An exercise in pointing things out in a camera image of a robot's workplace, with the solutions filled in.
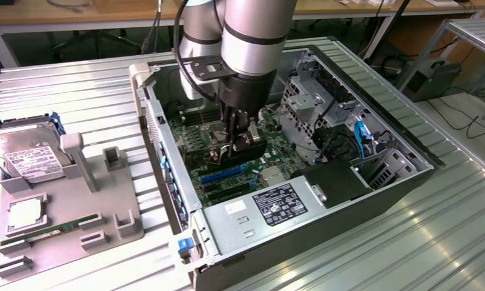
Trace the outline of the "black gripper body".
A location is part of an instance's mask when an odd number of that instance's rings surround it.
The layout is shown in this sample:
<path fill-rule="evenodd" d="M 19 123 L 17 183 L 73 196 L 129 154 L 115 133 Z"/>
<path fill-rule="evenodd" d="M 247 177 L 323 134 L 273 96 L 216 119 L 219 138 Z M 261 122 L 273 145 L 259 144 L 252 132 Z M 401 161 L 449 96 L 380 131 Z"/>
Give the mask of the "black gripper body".
<path fill-rule="evenodd" d="M 219 99 L 223 117 L 229 117 L 232 112 L 244 112 L 249 117 L 257 116 L 268 101 L 276 72 L 273 70 L 260 76 L 239 73 L 221 79 Z"/>

